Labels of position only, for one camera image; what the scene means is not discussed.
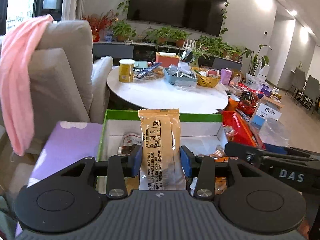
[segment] ribbed gray surface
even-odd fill
[[[292,231],[261,236],[232,226],[208,201],[192,198],[187,191],[134,191],[124,200],[111,201],[91,224],[61,235],[41,235],[27,230],[17,240],[303,240]]]

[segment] orange tissue box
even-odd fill
[[[156,54],[156,63],[162,62],[161,66],[163,67],[169,67],[170,65],[176,65],[178,66],[180,57],[179,56],[174,56],[174,57],[169,57],[169,56],[161,56],[159,52]]]

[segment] plastic basket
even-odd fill
[[[195,78],[185,78],[185,77],[176,77],[176,76],[170,76],[167,72],[168,68],[164,68],[163,72],[164,72],[164,76],[165,79],[171,84],[174,85],[176,80],[182,80],[182,81],[193,81],[196,82],[197,80]]]
[[[203,71],[203,70],[208,70],[206,68],[199,68],[199,67],[192,67],[192,70],[196,70],[198,72]],[[214,88],[219,82],[221,77],[218,78],[212,78],[212,77],[204,77],[201,76],[200,74],[197,74],[197,85],[202,86],[202,87],[209,87],[209,88]]]

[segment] red flower arrangement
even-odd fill
[[[113,10],[110,10],[105,15],[102,13],[99,18],[83,16],[82,19],[89,22],[92,30],[92,40],[97,42],[100,40],[99,31],[111,26],[116,19],[116,14]]]

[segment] window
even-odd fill
[[[0,35],[27,19],[49,13],[60,21],[62,0],[0,0]]]

